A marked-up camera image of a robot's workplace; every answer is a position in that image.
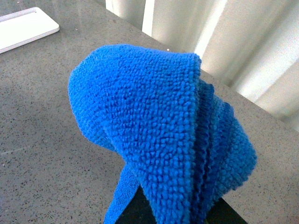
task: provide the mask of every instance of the white plastic tray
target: white plastic tray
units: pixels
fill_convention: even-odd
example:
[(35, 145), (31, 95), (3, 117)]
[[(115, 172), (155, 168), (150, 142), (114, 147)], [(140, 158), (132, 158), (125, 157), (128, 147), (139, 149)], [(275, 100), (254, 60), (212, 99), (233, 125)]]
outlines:
[(59, 25), (34, 7), (0, 17), (0, 54), (59, 31)]

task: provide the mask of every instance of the white curtain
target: white curtain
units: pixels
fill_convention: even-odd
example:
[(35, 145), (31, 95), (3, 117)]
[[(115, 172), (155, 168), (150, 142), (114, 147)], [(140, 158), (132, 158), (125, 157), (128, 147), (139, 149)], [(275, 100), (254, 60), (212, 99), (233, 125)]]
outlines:
[(106, 8), (299, 131), (299, 1), (106, 0)]

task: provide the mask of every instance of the speckled stone countertop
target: speckled stone countertop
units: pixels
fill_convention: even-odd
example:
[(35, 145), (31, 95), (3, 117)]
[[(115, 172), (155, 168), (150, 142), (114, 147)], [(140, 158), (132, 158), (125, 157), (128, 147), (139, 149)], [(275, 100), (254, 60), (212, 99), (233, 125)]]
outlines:
[[(72, 115), (71, 70), (104, 44), (166, 47), (96, 0), (0, 0), (0, 16), (40, 7), (60, 32), (0, 55), (0, 223), (102, 223), (123, 166), (88, 142)], [(249, 224), (299, 223), (299, 133), (207, 74), (259, 156), (224, 199)]]

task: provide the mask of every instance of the black object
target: black object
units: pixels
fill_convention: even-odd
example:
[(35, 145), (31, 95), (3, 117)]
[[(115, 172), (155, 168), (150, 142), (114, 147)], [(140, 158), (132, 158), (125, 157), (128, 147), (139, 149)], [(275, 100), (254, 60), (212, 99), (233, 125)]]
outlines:
[[(222, 198), (211, 208), (206, 219), (209, 224), (247, 224)], [(150, 203), (141, 187), (116, 224), (156, 224)]]

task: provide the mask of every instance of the looped fabric texture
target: looped fabric texture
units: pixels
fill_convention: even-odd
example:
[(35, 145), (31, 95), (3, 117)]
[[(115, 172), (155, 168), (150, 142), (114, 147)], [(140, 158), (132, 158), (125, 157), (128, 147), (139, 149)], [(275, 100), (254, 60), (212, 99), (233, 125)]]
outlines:
[(100, 47), (71, 73), (81, 132), (125, 161), (105, 224), (116, 222), (139, 186), (158, 224), (201, 224), (254, 169), (247, 135), (199, 78), (200, 63), (193, 53), (120, 44)]

